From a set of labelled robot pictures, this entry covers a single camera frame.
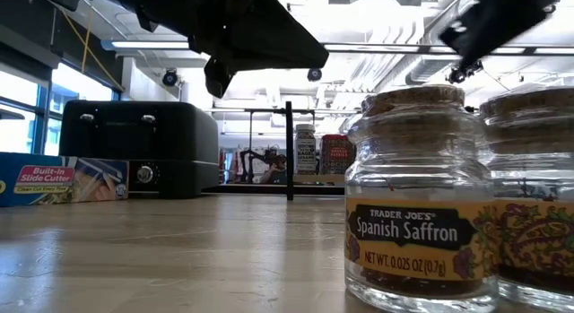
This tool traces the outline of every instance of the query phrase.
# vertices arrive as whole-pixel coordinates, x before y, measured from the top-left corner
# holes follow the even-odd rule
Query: cork lid
[[[396,105],[454,105],[462,107],[465,92],[452,85],[425,85],[369,96],[362,104],[365,117],[388,112]]]
[[[484,102],[481,117],[504,117],[530,109],[569,109],[574,107],[574,87],[554,87],[538,91],[506,94]]]

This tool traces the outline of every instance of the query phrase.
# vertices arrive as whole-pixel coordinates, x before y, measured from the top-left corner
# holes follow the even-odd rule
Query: wooden table
[[[342,198],[4,208],[0,231],[0,312],[377,312],[344,291]]]

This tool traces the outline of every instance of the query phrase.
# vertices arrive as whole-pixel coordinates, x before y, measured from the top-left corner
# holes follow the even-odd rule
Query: plastic wrap box
[[[0,207],[127,199],[128,161],[0,152]]]

